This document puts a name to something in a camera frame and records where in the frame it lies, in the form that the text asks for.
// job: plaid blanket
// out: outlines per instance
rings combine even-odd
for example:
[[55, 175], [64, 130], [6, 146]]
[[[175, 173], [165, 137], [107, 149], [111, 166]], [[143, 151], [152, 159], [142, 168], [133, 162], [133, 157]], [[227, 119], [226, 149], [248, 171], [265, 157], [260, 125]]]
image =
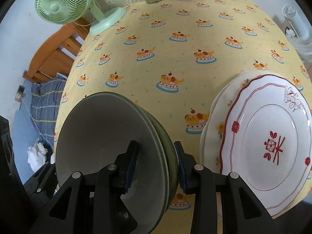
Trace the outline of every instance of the plaid blanket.
[[57, 76], [46, 83], [32, 84], [32, 105], [30, 114], [32, 124], [38, 134], [50, 144], [53, 150], [54, 130], [67, 77]]

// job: red flower pattern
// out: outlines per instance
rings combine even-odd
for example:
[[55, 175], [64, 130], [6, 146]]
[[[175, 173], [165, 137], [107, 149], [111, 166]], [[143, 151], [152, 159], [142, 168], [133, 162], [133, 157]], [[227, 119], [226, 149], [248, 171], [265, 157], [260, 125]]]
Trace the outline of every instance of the red flower pattern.
[[305, 164], [306, 165], [309, 165], [311, 163], [311, 159], [309, 158], [309, 157], [307, 157], [306, 159], [305, 159]]
[[238, 130], [239, 130], [239, 123], [238, 121], [234, 121], [232, 125], [232, 132], [236, 134]]

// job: fan stand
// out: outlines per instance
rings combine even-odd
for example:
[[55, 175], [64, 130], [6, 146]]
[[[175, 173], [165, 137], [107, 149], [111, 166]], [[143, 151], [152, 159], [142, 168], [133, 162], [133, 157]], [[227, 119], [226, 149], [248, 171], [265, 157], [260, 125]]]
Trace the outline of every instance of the fan stand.
[[90, 27], [91, 35], [97, 35], [101, 32], [104, 32], [114, 23], [119, 21], [127, 12], [125, 8], [118, 7], [103, 13], [95, 4], [94, 0], [91, 1], [89, 9], [96, 18]]

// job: table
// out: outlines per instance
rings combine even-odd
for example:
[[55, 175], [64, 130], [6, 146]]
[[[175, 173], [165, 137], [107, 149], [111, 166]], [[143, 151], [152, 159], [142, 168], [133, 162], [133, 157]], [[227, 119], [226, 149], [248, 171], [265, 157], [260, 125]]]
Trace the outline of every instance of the table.
[[[199, 162], [202, 128], [190, 129], [190, 117], [199, 113], [207, 120], [215, 96], [243, 71], [267, 68], [278, 73], [303, 87], [302, 94], [312, 103], [312, 83], [295, 49], [252, 1], [164, 0], [126, 8], [119, 22], [98, 36], [88, 35], [82, 45], [64, 89], [56, 140], [79, 101], [111, 91], [155, 116], [171, 139], [181, 141]], [[311, 187], [312, 180], [307, 180], [282, 213]], [[179, 189], [172, 204], [176, 210], [168, 210], [153, 233], [189, 233], [193, 202], [193, 196]]]

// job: white plastic bag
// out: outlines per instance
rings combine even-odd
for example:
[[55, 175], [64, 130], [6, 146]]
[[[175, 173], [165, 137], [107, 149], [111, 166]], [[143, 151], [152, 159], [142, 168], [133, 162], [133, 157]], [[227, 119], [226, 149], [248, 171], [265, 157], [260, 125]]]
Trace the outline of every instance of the white plastic bag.
[[28, 160], [31, 169], [35, 173], [43, 166], [46, 162], [46, 153], [48, 150], [43, 147], [42, 143], [38, 142], [39, 139], [35, 142], [35, 145], [27, 149]]

